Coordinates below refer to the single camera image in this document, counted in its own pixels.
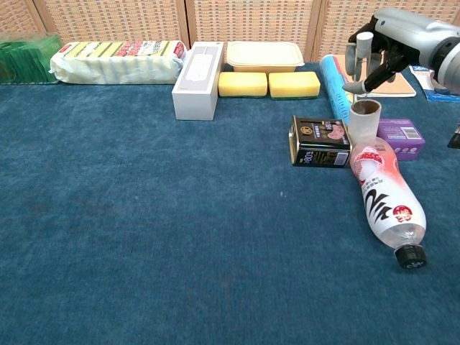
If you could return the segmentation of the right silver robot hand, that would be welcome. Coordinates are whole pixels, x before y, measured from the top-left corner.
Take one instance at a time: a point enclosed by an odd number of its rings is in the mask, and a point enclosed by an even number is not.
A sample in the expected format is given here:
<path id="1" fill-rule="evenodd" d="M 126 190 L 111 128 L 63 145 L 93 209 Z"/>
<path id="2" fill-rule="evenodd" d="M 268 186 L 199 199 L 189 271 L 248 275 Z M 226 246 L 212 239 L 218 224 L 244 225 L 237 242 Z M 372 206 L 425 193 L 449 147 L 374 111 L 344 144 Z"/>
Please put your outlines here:
<path id="1" fill-rule="evenodd" d="M 410 11 L 393 8 L 377 10 L 370 22 L 348 39 L 346 72 L 350 75 L 357 52 L 357 35 L 373 34 L 371 52 L 383 54 L 383 63 L 363 81 L 345 83 L 354 94 L 370 93 L 408 65 L 419 65 L 434 72 L 434 79 L 452 93 L 459 93 L 459 27 Z"/>

